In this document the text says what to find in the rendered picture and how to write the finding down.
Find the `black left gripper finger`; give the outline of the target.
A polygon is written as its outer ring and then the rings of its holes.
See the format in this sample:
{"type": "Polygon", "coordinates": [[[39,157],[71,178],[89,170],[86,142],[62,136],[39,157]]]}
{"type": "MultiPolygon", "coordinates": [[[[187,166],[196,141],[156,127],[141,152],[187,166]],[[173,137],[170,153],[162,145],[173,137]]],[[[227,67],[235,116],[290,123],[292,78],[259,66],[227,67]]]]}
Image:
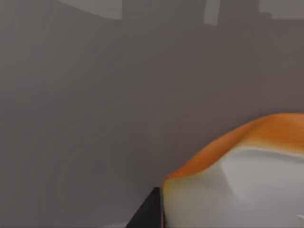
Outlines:
{"type": "Polygon", "coordinates": [[[125,228],[164,228],[161,188],[155,187],[125,228]]]}

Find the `orange crusted white bread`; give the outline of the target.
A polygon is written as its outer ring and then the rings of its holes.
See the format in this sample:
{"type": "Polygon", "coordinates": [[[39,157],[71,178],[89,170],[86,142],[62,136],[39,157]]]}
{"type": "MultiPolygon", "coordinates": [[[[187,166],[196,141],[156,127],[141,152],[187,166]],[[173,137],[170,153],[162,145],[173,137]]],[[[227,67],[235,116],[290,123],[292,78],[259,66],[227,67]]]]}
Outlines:
{"type": "Polygon", "coordinates": [[[229,131],[162,183],[166,228],[304,228],[304,113],[229,131]]]}

